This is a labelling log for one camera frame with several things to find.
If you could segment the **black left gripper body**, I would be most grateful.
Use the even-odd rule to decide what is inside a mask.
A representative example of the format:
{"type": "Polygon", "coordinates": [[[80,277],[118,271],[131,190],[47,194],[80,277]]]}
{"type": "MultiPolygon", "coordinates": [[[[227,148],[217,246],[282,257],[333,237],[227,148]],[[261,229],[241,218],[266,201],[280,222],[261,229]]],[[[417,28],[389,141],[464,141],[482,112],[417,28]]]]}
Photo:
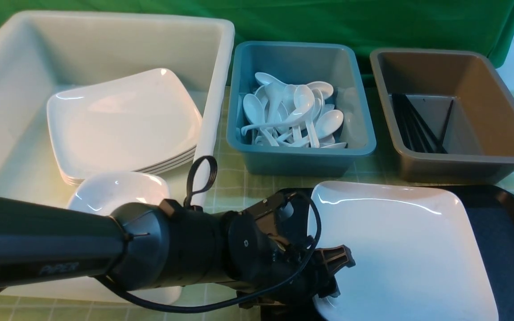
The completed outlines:
{"type": "Polygon", "coordinates": [[[338,297],[336,273],[356,262],[345,245],[320,248],[320,213],[311,191],[278,191],[241,211],[227,227],[239,307],[304,305],[338,297]]]}

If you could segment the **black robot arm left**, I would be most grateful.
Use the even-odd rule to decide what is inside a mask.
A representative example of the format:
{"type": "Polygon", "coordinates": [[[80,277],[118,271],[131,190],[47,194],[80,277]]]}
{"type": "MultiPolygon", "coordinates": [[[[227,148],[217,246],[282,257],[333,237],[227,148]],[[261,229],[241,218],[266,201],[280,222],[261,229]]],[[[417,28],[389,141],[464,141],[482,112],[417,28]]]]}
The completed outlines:
{"type": "Polygon", "coordinates": [[[301,305],[339,296],[336,273],[355,266],[345,245],[318,248],[321,232],[316,205],[299,189],[217,214],[173,199],[127,203],[104,217],[0,198],[0,292],[88,276],[132,304],[166,313],[301,305]],[[236,297],[181,307],[132,293],[202,283],[232,288],[236,297]]]}

